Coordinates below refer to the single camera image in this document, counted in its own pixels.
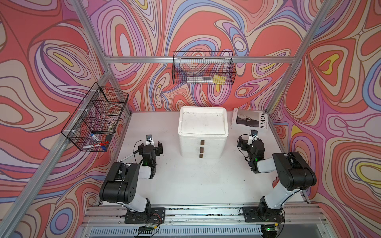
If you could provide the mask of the white drawer cabinet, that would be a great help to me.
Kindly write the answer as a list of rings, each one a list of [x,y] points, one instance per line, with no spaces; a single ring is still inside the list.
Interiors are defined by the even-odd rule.
[[[180,110],[178,136],[180,154],[185,158],[219,159],[229,135],[227,110],[222,107],[184,106]]]

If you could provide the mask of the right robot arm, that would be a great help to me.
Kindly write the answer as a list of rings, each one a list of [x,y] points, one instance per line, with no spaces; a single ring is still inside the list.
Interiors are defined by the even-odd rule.
[[[282,215],[283,204],[296,193],[315,186],[317,177],[298,152],[273,153],[272,157],[265,158],[265,144],[256,136],[248,139],[239,136],[237,148],[243,153],[250,170],[255,174],[277,172],[278,182],[272,192],[260,200],[257,216],[262,221],[270,221],[277,215]]]

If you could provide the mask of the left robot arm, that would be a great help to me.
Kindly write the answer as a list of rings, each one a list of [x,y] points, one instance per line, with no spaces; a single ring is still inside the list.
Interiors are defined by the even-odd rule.
[[[163,144],[147,140],[132,155],[139,154],[139,163],[115,162],[109,169],[100,189],[101,201],[117,203],[136,213],[149,213],[149,199],[138,194],[138,181],[153,179],[157,171],[157,157],[163,154]]]

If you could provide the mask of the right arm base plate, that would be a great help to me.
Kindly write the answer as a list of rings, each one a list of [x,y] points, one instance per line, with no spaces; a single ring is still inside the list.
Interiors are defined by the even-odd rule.
[[[281,209],[247,206],[242,208],[246,223],[282,223],[284,215]]]

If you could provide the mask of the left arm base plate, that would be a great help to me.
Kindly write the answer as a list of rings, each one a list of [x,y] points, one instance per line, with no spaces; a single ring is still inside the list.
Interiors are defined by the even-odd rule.
[[[154,224],[159,225],[165,221],[166,208],[154,207],[145,212],[128,211],[123,216],[125,224]]]

